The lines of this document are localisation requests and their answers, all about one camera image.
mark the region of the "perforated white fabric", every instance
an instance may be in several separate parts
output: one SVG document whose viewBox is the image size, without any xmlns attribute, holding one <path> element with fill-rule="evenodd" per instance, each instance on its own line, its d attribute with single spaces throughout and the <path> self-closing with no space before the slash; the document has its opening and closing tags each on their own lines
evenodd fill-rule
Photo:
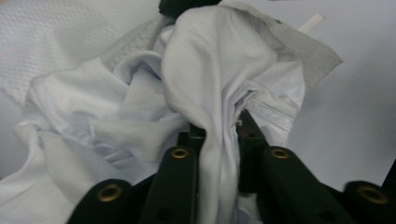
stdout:
<svg viewBox="0 0 396 224">
<path fill-rule="evenodd" d="M 23 105 L 34 77 L 76 67 L 158 13 L 158 0 L 13 0 L 0 6 L 0 88 Z"/>
</svg>

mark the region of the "white garment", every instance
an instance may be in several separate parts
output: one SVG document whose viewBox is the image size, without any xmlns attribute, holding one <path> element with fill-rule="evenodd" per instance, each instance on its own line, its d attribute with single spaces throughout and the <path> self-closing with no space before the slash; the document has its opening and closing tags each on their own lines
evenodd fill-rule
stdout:
<svg viewBox="0 0 396 224">
<path fill-rule="evenodd" d="M 2 223 L 63 223 L 94 184 L 139 182 L 188 122 L 207 133 L 197 222 L 236 222 L 236 207 L 257 218 L 252 197 L 237 199 L 239 112 L 247 108 L 268 142 L 285 146 L 304 94 L 341 60 L 231 1 L 189 10 L 163 28 L 167 23 L 144 28 L 147 49 L 128 49 L 127 35 L 102 58 L 34 80 L 16 128 L 30 154 L 0 181 Z"/>
<path fill-rule="evenodd" d="M 0 88 L 23 105 L 32 78 L 96 57 L 137 25 L 152 20 L 158 4 L 159 0 L 1 3 Z"/>
</svg>

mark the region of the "metal grommet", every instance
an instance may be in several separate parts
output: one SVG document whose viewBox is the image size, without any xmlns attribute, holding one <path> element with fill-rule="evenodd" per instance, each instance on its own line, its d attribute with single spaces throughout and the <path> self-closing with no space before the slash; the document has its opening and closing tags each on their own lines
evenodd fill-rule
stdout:
<svg viewBox="0 0 396 224">
<path fill-rule="evenodd" d="M 190 155 L 190 152 L 183 148 L 175 149 L 172 152 L 172 157 L 174 157 L 176 159 L 183 159 L 183 158 L 188 157 L 189 155 Z"/>
<path fill-rule="evenodd" d="M 278 159 L 287 159 L 290 156 L 287 151 L 280 148 L 272 150 L 271 155 Z"/>
<path fill-rule="evenodd" d="M 98 194 L 97 198 L 102 203 L 108 203 L 118 199 L 122 194 L 122 188 L 117 184 L 107 185 L 102 188 Z"/>
<path fill-rule="evenodd" d="M 358 193 L 372 203 L 385 204 L 389 202 L 388 197 L 383 192 L 370 186 L 358 187 Z"/>
</svg>

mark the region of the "white strap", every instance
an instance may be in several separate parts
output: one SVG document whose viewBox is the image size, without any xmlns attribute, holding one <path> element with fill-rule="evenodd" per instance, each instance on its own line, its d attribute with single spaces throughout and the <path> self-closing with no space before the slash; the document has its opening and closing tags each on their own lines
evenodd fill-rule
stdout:
<svg viewBox="0 0 396 224">
<path fill-rule="evenodd" d="M 303 34 L 308 34 L 312 29 L 314 29 L 317 25 L 319 25 L 325 19 L 326 19 L 325 16 L 323 16 L 321 14 L 317 14 L 317 15 L 313 16 L 311 19 L 309 19 L 300 28 L 298 28 L 298 31 L 300 31 Z"/>
</svg>

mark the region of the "white cloth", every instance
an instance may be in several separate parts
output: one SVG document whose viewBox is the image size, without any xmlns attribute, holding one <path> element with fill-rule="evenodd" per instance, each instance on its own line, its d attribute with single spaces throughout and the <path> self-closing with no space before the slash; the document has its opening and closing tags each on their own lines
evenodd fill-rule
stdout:
<svg viewBox="0 0 396 224">
<path fill-rule="evenodd" d="M 268 142 L 285 146 L 306 91 L 341 60 L 231 1 L 189 10 L 160 29 L 167 23 L 151 24 L 147 49 L 128 49 L 135 39 L 127 35 L 101 58 L 34 80 L 16 128 L 30 154 L 0 181 L 2 223 L 63 223 L 94 184 L 139 182 L 188 122 L 207 133 L 197 223 L 236 222 L 244 216 L 236 207 L 258 218 L 253 197 L 237 198 L 239 112 L 247 108 Z"/>
<path fill-rule="evenodd" d="M 0 88 L 23 105 L 32 78 L 96 57 L 152 20 L 159 0 L 0 3 Z"/>
</svg>

